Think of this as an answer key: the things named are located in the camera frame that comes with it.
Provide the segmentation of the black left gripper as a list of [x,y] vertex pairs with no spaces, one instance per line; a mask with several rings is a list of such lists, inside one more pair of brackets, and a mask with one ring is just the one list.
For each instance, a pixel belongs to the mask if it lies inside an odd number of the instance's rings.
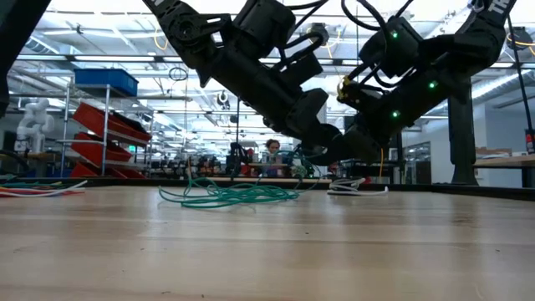
[[308,145],[329,146],[340,130],[318,120],[328,94],[304,90],[305,81],[323,71],[313,49],[268,67],[259,61],[273,47],[230,43],[211,54],[211,78],[238,96],[264,118],[267,127],[288,136],[301,136]]

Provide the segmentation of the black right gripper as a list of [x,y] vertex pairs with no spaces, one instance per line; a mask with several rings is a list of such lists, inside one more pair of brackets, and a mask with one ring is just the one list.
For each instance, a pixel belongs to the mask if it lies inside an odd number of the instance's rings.
[[386,144],[443,100],[442,85],[423,78],[385,93],[351,81],[345,91],[348,97],[340,102],[355,108],[357,115],[343,139],[350,153],[366,163],[380,158],[379,144]]

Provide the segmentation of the person behind robot station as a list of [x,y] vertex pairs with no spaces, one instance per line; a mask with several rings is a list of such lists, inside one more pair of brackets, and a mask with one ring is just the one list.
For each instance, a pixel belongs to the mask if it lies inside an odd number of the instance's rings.
[[268,151],[268,157],[266,159],[266,175],[268,177],[280,177],[283,174],[281,166],[277,166],[277,163],[280,163],[280,159],[277,156],[277,153],[280,149],[280,143],[278,140],[270,139],[266,142],[266,147]]

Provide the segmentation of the wooden top work desk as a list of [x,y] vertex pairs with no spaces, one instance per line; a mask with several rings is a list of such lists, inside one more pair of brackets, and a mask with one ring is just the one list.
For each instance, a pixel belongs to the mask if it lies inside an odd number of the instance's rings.
[[477,160],[474,169],[510,169],[522,173],[522,188],[535,188],[535,154]]

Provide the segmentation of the thin black pole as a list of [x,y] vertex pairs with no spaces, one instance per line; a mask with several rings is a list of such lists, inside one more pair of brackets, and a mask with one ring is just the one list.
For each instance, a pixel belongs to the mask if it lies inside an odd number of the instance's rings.
[[528,104],[528,100],[527,100],[527,93],[526,93],[526,90],[525,90],[525,84],[524,84],[524,80],[523,80],[523,75],[522,75],[522,70],[521,70],[521,65],[520,65],[520,59],[519,59],[519,55],[518,55],[518,51],[517,51],[517,43],[516,43],[516,39],[515,39],[514,28],[512,26],[512,20],[511,20],[510,16],[507,16],[507,25],[508,25],[509,33],[510,33],[510,37],[511,37],[512,49],[513,49],[513,53],[514,53],[514,62],[515,62],[516,70],[517,70],[517,77],[518,77],[518,81],[519,81],[519,85],[520,85],[520,90],[521,90],[521,93],[522,93],[522,102],[523,102],[523,106],[524,106],[525,113],[526,113],[528,134],[532,135],[532,133],[533,133],[532,116],[531,116],[531,113],[530,113],[530,108],[529,108],[529,104]]

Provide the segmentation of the metal shelving rack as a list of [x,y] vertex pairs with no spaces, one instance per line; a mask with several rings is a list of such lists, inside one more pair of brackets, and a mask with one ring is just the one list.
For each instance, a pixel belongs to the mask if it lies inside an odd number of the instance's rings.
[[[86,103],[87,105],[92,105],[95,108],[104,110],[106,114],[108,114],[110,111],[114,111],[114,112],[117,112],[117,113],[122,115],[120,110],[115,110],[115,109],[112,108],[112,102],[114,100],[125,100],[127,97],[126,96],[122,96],[122,97],[111,96],[110,95],[110,87],[109,86],[107,87],[107,90],[106,90],[106,96],[94,96],[94,95],[91,95],[91,94],[89,94],[89,96],[90,96],[89,99],[82,100],[80,102],[80,104],[81,103]],[[67,117],[66,120],[73,120],[73,121],[77,122],[76,120],[73,119],[73,115],[70,116],[70,117]],[[104,145],[103,151],[105,151],[106,142],[108,140],[107,139],[107,129],[106,129],[107,125],[105,125],[104,127],[105,127],[104,136],[100,137],[103,140],[103,142],[102,142],[102,144]],[[83,131],[79,131],[79,132],[84,132],[84,133],[88,133],[88,134],[91,134],[91,135],[96,135],[93,131],[88,130],[86,127],[84,127]],[[127,162],[107,161],[105,159],[105,154],[103,154],[102,165],[101,166],[96,166],[95,164],[89,162],[87,159],[83,158],[80,154],[78,154],[77,152],[75,152],[74,150],[71,149],[71,144],[74,142],[74,137],[72,139],[63,139],[63,140],[60,141],[60,144],[63,145],[63,146],[67,146],[74,153],[75,165],[78,162],[89,163],[89,164],[91,164],[91,165],[93,165],[93,166],[95,166],[97,168],[100,168],[102,170],[102,174],[104,174],[104,171],[105,171],[105,169],[107,167],[123,167],[123,168],[129,168],[129,169],[133,169],[133,170],[139,171],[140,173],[142,173],[145,176],[146,160],[143,159],[143,160],[140,161],[140,160],[137,159],[137,156],[138,156],[138,151],[146,150],[147,146],[149,144],[146,145],[146,146],[137,146],[137,145],[131,145],[129,143],[122,143],[122,142],[119,142],[117,140],[111,140],[111,141],[114,142],[116,145],[120,146],[121,148],[125,149],[126,151],[128,151],[132,155],[132,157],[130,158],[129,161],[127,161]]]

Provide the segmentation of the long ceiling light strip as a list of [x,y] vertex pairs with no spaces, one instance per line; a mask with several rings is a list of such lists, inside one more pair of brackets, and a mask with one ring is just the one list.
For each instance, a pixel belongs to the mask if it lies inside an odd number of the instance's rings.
[[[19,54],[18,61],[50,61],[50,62],[100,62],[100,63],[177,63],[183,61],[178,56],[133,56],[133,55],[73,55],[73,54]],[[279,58],[260,59],[263,64],[275,64]],[[361,63],[357,59],[318,59],[322,65],[352,66],[356,67]],[[512,69],[516,64],[513,62],[497,62],[489,69]],[[521,69],[535,69],[535,62],[521,62]]]

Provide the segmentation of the blue plastic bin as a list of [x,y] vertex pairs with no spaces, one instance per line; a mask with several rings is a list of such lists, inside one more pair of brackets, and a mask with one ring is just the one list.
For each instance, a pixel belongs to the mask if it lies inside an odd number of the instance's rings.
[[111,96],[133,97],[138,92],[138,80],[123,69],[75,69],[74,85],[94,96],[106,96],[108,86]]

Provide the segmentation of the red slanted shelf bin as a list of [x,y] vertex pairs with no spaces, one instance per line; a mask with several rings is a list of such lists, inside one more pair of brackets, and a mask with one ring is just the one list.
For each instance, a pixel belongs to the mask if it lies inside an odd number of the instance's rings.
[[85,177],[112,177],[118,179],[145,179],[145,176],[139,171],[123,167],[107,167],[102,174],[102,170],[89,163],[78,162],[72,170],[71,178]]
[[103,137],[105,125],[107,125],[107,139],[117,140],[131,145],[146,146],[151,140],[151,135],[138,121],[129,119],[117,112],[95,108],[92,105],[81,103],[74,112],[73,119]]
[[116,145],[111,140],[107,140],[106,148],[103,150],[104,145],[102,142],[103,140],[97,135],[79,132],[74,136],[71,149],[96,166],[102,165],[103,154],[105,154],[107,161],[127,162],[132,157],[127,150]]

